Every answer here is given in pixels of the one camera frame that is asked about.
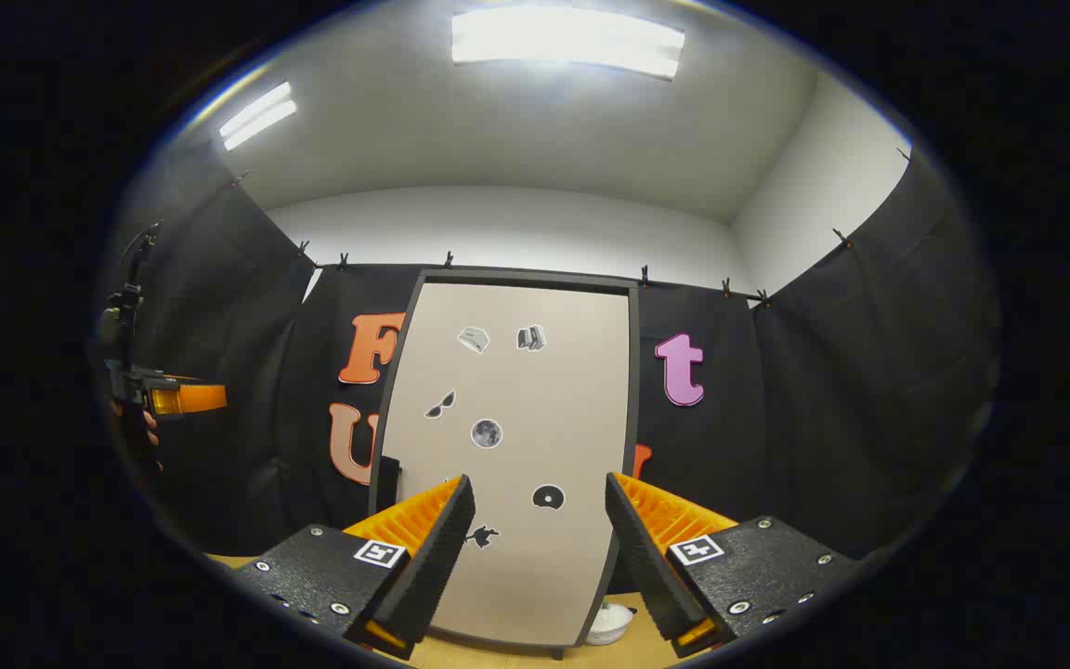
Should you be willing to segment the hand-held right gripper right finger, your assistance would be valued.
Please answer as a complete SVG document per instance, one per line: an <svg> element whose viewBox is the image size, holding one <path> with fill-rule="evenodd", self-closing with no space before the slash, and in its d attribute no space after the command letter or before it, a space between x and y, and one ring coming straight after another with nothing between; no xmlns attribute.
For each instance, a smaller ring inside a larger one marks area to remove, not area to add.
<svg viewBox="0 0 1070 669"><path fill-rule="evenodd" d="M633 476L607 474L606 512L651 620L679 658L767 643L861 579L858 560L782 519L730 519Z"/></svg>

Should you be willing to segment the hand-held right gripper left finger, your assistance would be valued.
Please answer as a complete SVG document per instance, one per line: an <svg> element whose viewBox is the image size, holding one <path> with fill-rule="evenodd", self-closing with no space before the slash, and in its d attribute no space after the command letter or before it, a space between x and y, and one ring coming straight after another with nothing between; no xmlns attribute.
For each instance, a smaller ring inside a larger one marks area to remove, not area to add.
<svg viewBox="0 0 1070 669"><path fill-rule="evenodd" d="M476 513L454 476L347 529L309 524L228 576L255 605L323 647L379 663L424 640Z"/></svg>

